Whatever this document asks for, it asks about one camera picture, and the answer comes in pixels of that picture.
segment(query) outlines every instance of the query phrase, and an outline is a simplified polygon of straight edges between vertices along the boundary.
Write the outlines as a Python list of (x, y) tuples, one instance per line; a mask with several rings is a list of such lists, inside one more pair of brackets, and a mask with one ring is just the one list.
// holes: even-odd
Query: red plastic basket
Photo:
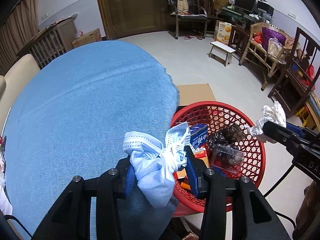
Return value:
[[(171, 127), (181, 122), (188, 122), (189, 126), (201, 123), (207, 124), (208, 135), (219, 130), (226, 124), (238, 124), (247, 137), (245, 140), (235, 143), (239, 146), (240, 150), (244, 152), (244, 162), (238, 174), (227, 173), (227, 176), (230, 178), (238, 178), (245, 175), (254, 182), (256, 187), (260, 185), (265, 170), (265, 149), (263, 144), (248, 134), (244, 128), (245, 124), (249, 126), (254, 125), (244, 113), (225, 103), (203, 101), (193, 103), (179, 110), (173, 116)], [(190, 192), (180, 187), (178, 181), (176, 181), (173, 195), (182, 204), (193, 209), (195, 212), (204, 212), (205, 200), (196, 199)], [(231, 210), (231, 205), (227, 205), (227, 212)]]

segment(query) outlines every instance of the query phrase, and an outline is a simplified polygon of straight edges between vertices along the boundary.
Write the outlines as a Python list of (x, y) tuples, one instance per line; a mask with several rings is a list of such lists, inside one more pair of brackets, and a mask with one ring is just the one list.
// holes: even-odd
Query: tiled floor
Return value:
[[(208, 83), (217, 101), (230, 104), (245, 113), (253, 122), (261, 118), (263, 105), (273, 105), (267, 97), (272, 88), (268, 85), (262, 92), (262, 74), (255, 67), (239, 66), (233, 58), (232, 64), (224, 67), (209, 58), (212, 38), (202, 41), (193, 38), (175, 40), (167, 32), (147, 33), (120, 39), (135, 44), (157, 59), (172, 76), (175, 85)], [(289, 122), (301, 125), (297, 118)], [(292, 156), (281, 144), (265, 143), (266, 169), (259, 190), (264, 194), (284, 174), (291, 165)], [(295, 220), (303, 200), (303, 189), (310, 185), (311, 179), (297, 168), (276, 188), (267, 200), (272, 208)], [(188, 216), (187, 219), (197, 227), (201, 226), (202, 214)], [(290, 222), (281, 218), (288, 234), (292, 235)], [(227, 214), (226, 240), (231, 239), (232, 214)]]

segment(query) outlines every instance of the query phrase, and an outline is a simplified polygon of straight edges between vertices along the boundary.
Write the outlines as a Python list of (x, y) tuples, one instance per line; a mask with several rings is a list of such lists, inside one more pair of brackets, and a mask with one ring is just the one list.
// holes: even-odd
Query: clear plastic container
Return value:
[(219, 167), (232, 173), (238, 173), (244, 161), (244, 153), (233, 144), (217, 144), (212, 151), (210, 167)]
[(75, 38), (77, 39), (77, 38), (81, 37), (82, 35), (83, 35), (83, 32), (79, 31), (76, 33)]

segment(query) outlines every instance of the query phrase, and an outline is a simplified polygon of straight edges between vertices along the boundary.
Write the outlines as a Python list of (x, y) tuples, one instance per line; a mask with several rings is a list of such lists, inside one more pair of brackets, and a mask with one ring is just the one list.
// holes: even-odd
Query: surgical mask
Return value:
[(138, 187), (154, 208), (166, 206), (172, 196), (175, 185), (172, 174), (187, 165), (185, 145), (190, 145), (187, 122), (167, 131), (165, 148), (162, 142), (146, 133), (125, 134), (123, 149), (130, 155)]

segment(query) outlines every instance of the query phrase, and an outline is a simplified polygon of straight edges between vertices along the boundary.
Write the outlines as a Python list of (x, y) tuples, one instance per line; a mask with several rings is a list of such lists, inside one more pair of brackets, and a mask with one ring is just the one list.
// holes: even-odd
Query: blue gripper pad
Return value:
[(127, 177), (125, 180), (124, 195), (126, 198), (128, 198), (130, 193), (132, 192), (135, 179), (136, 179), (136, 175), (134, 174), (134, 169), (133, 169), (132, 165), (130, 165), (129, 169), (128, 169)]
[(187, 157), (186, 173), (189, 180), (191, 192), (197, 199), (206, 197), (208, 183), (204, 180), (203, 173), (207, 169), (203, 160), (196, 159), (190, 146), (185, 146)]
[(305, 137), (305, 134), (303, 133), (301, 127), (298, 127), (296, 125), (293, 125), (293, 124), (287, 122), (287, 129), (289, 129), (293, 133), (298, 134), (300, 136), (300, 138), (304, 138)]

